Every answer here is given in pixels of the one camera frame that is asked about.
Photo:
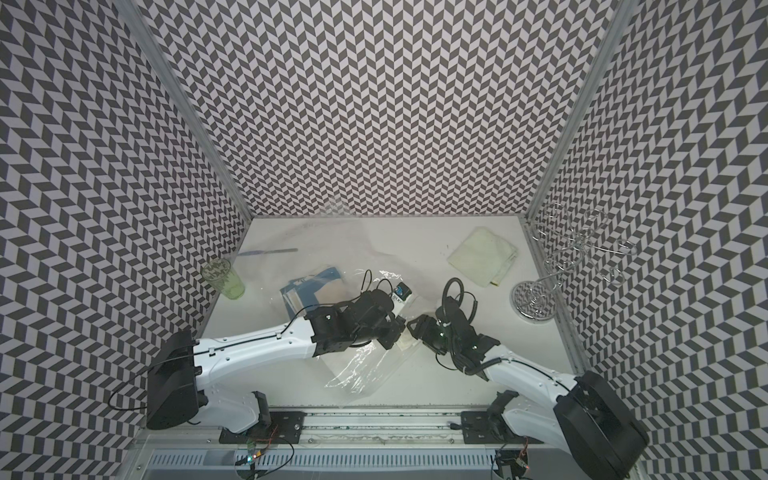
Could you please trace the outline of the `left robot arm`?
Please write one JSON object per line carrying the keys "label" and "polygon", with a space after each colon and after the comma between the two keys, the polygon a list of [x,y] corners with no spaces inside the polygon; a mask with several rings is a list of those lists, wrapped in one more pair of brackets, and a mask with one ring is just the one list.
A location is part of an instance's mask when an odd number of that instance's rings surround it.
{"label": "left robot arm", "polygon": [[399,340],[402,310],[411,289],[367,290],[334,304],[312,305],[283,326],[247,334],[196,340],[191,331],[173,334],[147,369],[146,427],[165,430],[187,422],[244,433],[264,424],[263,393],[238,395],[224,381],[276,363],[305,360],[376,343],[386,350]]}

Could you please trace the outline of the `pale green cloth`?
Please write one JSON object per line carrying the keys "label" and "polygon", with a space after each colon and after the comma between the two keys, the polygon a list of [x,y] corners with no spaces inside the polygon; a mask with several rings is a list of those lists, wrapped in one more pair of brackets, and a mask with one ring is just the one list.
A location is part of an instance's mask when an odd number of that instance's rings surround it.
{"label": "pale green cloth", "polygon": [[451,253],[448,263],[479,287],[499,286],[518,248],[486,227],[475,228]]}

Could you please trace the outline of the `clear plastic vacuum bag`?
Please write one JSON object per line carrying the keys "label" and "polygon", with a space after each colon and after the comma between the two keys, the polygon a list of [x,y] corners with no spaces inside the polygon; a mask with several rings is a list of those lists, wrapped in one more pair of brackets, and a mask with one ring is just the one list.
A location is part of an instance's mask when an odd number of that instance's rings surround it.
{"label": "clear plastic vacuum bag", "polygon": [[405,324],[436,301],[433,218],[320,217],[251,223],[243,264],[255,326],[309,326],[309,357],[271,367],[288,405],[372,396],[415,349]]}

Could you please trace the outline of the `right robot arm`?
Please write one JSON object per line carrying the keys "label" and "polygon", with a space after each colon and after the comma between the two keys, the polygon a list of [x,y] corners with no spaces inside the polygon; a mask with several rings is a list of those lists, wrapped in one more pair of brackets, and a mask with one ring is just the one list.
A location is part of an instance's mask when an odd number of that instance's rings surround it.
{"label": "right robot arm", "polygon": [[547,369],[479,334],[459,302],[407,322],[412,337],[453,369],[502,387],[484,430],[499,442],[528,437],[571,455],[591,479],[624,479],[649,446],[646,428],[599,374]]}

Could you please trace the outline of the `blue and cream towel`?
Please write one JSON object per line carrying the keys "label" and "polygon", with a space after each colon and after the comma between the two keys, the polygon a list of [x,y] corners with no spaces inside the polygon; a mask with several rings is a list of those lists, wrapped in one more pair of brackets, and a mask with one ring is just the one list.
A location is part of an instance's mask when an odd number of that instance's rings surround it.
{"label": "blue and cream towel", "polygon": [[347,285],[336,267],[328,267],[289,280],[280,289],[289,317],[293,317],[304,307],[344,300],[348,293]]}

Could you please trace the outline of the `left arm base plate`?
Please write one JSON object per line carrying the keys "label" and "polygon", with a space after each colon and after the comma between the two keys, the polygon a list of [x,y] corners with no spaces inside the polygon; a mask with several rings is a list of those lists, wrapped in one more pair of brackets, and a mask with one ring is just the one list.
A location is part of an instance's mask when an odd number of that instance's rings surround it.
{"label": "left arm base plate", "polygon": [[300,441],[306,413],[299,410],[271,412],[269,419],[260,421],[243,433],[232,433],[222,429],[218,442],[220,444],[246,444],[249,441],[272,440],[288,441],[297,444]]}

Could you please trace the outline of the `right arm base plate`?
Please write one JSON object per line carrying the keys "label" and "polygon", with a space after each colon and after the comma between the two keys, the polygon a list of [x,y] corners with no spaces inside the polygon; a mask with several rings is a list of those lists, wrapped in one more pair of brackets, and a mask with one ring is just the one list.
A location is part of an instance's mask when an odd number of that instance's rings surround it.
{"label": "right arm base plate", "polygon": [[514,434],[500,415],[486,411],[463,411],[460,414],[460,421],[452,422],[449,428],[458,431],[462,435],[463,442],[468,445],[523,445],[526,442],[533,445],[541,444],[538,439]]}

